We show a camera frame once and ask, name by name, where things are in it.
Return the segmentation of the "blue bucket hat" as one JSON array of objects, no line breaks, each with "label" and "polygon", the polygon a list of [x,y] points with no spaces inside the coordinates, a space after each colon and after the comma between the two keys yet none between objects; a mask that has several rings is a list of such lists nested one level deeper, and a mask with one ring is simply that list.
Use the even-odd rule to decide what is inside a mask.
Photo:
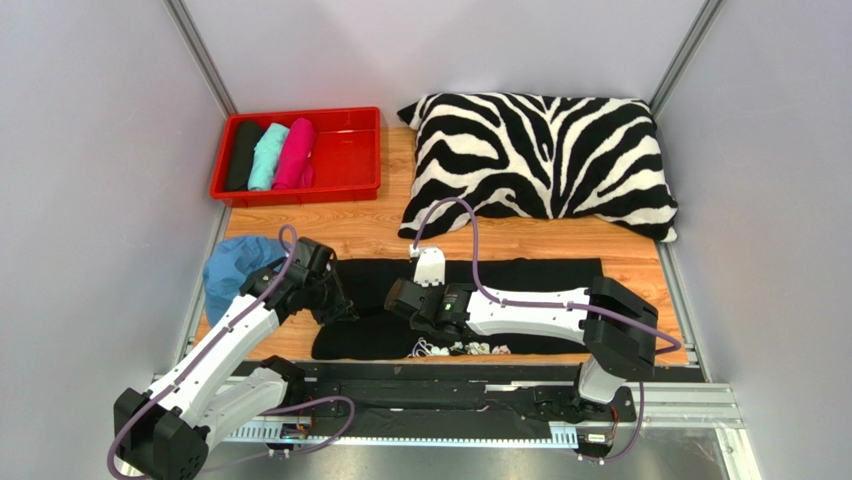
[{"label": "blue bucket hat", "polygon": [[219,242],[202,271],[207,323],[214,327],[226,314],[248,276],[287,256],[290,243],[260,235],[238,236]]}]

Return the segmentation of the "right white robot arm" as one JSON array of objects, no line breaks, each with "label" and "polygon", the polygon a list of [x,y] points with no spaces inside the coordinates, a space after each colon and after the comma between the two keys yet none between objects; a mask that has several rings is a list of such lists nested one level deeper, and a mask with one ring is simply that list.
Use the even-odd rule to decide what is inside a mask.
[{"label": "right white robot arm", "polygon": [[575,392],[585,402],[609,403],[625,383],[654,376],[658,311],[609,277],[551,292],[399,279],[384,307],[412,329],[451,342],[465,335],[518,334],[581,344],[590,357],[580,368]]}]

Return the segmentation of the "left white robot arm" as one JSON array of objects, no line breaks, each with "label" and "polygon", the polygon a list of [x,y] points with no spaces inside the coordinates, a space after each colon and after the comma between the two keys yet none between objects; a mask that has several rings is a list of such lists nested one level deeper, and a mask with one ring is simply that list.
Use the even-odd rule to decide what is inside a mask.
[{"label": "left white robot arm", "polygon": [[139,479],[194,479],[212,450],[253,418],[321,405],[308,397],[304,370],[276,355],[238,384],[225,385],[289,317],[308,311],[326,325],[357,316],[331,247],[307,237],[280,246],[281,255],[247,274],[221,319],[186,357],[145,390],[128,388],[117,398],[106,460],[114,478],[125,476],[116,465],[122,461]]}]

